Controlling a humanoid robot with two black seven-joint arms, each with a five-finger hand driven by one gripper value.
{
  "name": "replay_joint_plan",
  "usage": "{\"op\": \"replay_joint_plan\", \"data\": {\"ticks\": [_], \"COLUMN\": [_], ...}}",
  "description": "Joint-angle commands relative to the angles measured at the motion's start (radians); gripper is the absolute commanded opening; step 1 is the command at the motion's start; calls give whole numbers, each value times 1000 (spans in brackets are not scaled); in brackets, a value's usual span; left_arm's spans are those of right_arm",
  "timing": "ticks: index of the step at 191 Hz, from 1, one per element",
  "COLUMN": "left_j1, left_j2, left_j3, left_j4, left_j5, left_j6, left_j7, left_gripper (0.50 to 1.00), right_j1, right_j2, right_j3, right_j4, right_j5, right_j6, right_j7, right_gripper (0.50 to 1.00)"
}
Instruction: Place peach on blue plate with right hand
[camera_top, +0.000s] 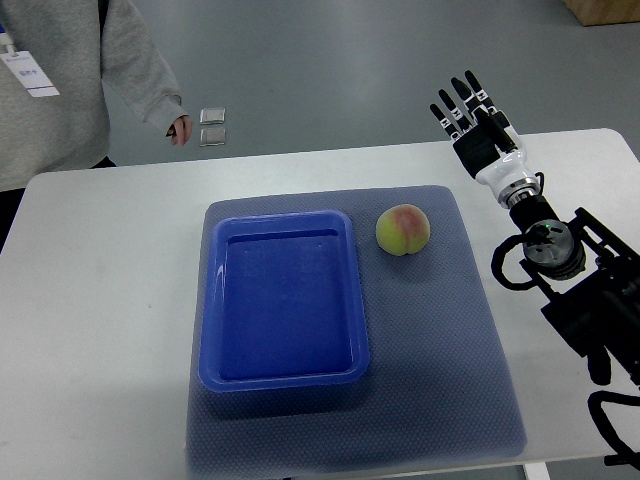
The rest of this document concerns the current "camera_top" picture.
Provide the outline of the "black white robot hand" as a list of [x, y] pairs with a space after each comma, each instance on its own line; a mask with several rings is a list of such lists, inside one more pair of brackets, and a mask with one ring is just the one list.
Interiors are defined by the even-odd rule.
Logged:
[[431, 104], [430, 111], [470, 177], [490, 188], [505, 209], [540, 194], [542, 180], [527, 166], [522, 139], [475, 74], [467, 70], [451, 85], [458, 98], [441, 89], [441, 103]]

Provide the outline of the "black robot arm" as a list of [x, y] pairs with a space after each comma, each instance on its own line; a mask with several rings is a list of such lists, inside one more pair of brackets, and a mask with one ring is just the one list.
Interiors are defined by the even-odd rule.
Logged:
[[579, 208], [568, 222], [543, 195], [544, 176], [512, 181], [499, 203], [519, 232], [493, 253], [494, 278], [511, 291], [539, 289], [541, 312], [566, 344], [587, 361], [598, 390], [587, 406], [594, 425], [613, 449], [608, 466], [639, 466], [639, 453], [617, 433], [605, 405], [636, 407], [636, 395], [607, 390], [617, 361], [639, 382], [639, 255], [602, 222]]

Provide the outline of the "person's bare hand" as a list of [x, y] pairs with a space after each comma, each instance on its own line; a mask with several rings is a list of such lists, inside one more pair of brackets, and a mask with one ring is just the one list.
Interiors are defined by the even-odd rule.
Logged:
[[170, 139], [174, 146], [183, 147], [192, 136], [193, 122], [189, 115], [178, 117], [166, 132], [166, 137]]

